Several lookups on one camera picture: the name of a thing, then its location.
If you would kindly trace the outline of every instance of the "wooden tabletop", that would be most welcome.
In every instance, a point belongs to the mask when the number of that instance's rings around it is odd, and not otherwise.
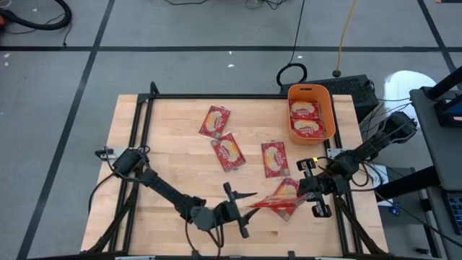
[[[354,149],[362,143],[352,98],[335,95],[334,103],[339,131],[344,148]],[[210,145],[210,140],[198,134],[210,105],[222,105],[231,110],[225,131],[232,132],[247,164],[244,168],[225,173]],[[115,107],[108,138],[109,147],[123,149],[128,144],[136,106],[136,95],[121,95]],[[139,135],[141,139],[141,114]],[[151,147],[151,166],[161,178],[184,194],[207,200],[214,207],[227,200],[222,188],[229,181],[236,191],[258,192],[258,195],[238,200],[241,213],[247,206],[272,194],[280,180],[266,179],[263,169],[261,144],[271,140],[283,141],[292,178],[303,174],[295,162],[308,157],[324,156],[322,144],[297,146],[287,134],[286,100],[155,100],[147,144]],[[110,174],[102,164],[98,181]],[[356,174],[355,180],[363,182],[364,175]],[[114,217],[120,180],[111,178],[95,194],[92,211],[87,223],[82,250],[95,244]],[[373,192],[353,194],[357,219],[370,237],[385,251],[387,245]],[[247,226],[250,237],[240,236],[237,223],[225,225],[225,247],[222,255],[287,256],[295,251],[297,256],[341,256],[339,233],[331,196],[325,197],[331,205],[333,216],[316,218],[311,212],[314,203],[304,203],[285,222],[270,209],[261,209]],[[354,251],[351,229],[347,227],[350,251]],[[118,247],[121,248],[125,223],[121,224]],[[203,255],[215,255],[217,247],[210,237],[194,225],[188,226],[192,243]],[[140,186],[130,254],[191,255],[185,236],[185,221],[179,217],[172,204],[150,188]]]

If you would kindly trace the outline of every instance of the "black metal frame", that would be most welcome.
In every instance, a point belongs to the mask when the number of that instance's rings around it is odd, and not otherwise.
[[[143,104],[146,101],[147,101],[147,110],[146,110],[146,115],[144,118],[144,125],[143,125],[143,132],[141,135],[140,146],[147,144],[147,137],[148,137],[147,135],[149,132],[149,123],[150,123],[150,118],[152,114],[152,107],[154,104],[154,99],[267,99],[267,100],[275,99],[275,100],[281,100],[281,99],[287,99],[287,94],[284,94],[284,93],[279,93],[279,94],[160,94],[157,87],[155,86],[155,83],[151,82],[151,92],[149,94],[138,94],[138,98],[136,101],[134,120],[133,120],[132,128],[131,128],[131,135],[130,135],[130,139],[128,143],[130,147],[134,147],[136,144],[136,134],[139,128],[141,110],[142,110]],[[342,148],[340,132],[337,126],[337,118],[335,114],[333,98],[331,98],[331,104],[332,104],[332,108],[334,112],[334,120],[336,123],[336,133],[334,137],[335,145],[337,148]],[[329,140],[324,142],[324,147],[325,147],[325,151],[327,154],[327,149],[331,147]],[[134,183],[131,193],[135,193],[137,196],[138,187],[139,187],[139,184]],[[118,214],[121,211],[124,199],[126,198],[126,190],[127,190],[127,182],[122,181],[121,188],[119,190],[119,195],[118,195],[118,203],[117,203],[117,207],[115,211],[116,214]],[[352,211],[352,214],[355,216],[354,204],[353,204],[351,193],[346,194],[345,197],[346,197],[346,202],[348,204],[349,209]],[[130,247],[135,210],[136,210],[136,201],[133,203],[133,206],[130,208],[128,212],[126,232],[123,237],[122,250],[126,252],[128,252],[129,247]],[[339,240],[341,244],[341,251],[342,251],[342,254],[345,256],[347,254],[350,254],[350,252],[348,248],[348,240],[347,240],[347,234],[346,234],[345,225],[344,225],[343,214],[341,213],[340,209],[337,208],[337,206],[336,206],[336,220],[337,220],[337,225],[339,229]],[[362,254],[363,253],[362,242],[359,239],[359,236],[355,230],[352,230],[352,233],[353,233],[353,238],[354,238],[354,246],[355,246],[356,254]],[[110,245],[108,248],[109,251],[114,251],[116,249],[117,239],[118,239],[118,232],[115,232],[113,237],[110,240]],[[295,257],[295,254],[293,254],[293,256],[294,256],[294,259],[313,259],[313,257]],[[163,259],[169,258],[169,256],[156,256],[156,259],[159,257],[162,257]],[[171,257],[175,259],[183,259],[183,258],[190,259],[191,258],[191,256],[171,256]],[[271,257],[271,258],[266,258],[266,259],[287,259],[287,256]]]

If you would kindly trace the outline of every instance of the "floor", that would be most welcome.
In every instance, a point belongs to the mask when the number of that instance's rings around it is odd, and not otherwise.
[[[65,29],[0,34],[2,259],[79,252],[100,169],[93,152],[108,137],[118,95],[146,92],[152,80],[163,93],[277,93],[276,73],[289,61],[302,6],[300,0],[276,11],[249,10],[245,0],[66,2],[73,11],[67,48]],[[331,77],[351,4],[306,0],[295,60],[307,66],[308,79]],[[8,8],[39,22],[62,13],[50,0],[13,0]],[[434,0],[358,0],[342,76],[366,74],[379,97],[385,77],[400,70],[441,80],[462,65],[461,12],[462,4]],[[282,81],[299,78],[288,71]],[[422,135],[379,159],[417,170],[430,164]],[[421,243],[403,253],[394,229],[385,229],[392,252],[406,254]]]

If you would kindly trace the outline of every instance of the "black stand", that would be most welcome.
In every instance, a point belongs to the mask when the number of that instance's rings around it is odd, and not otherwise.
[[[438,179],[435,167],[430,166],[396,181],[379,186],[376,191],[384,199],[391,199],[402,194],[425,189],[429,186],[439,185],[440,179]],[[381,202],[383,200],[379,196],[376,196],[375,198],[377,199],[377,202]]]

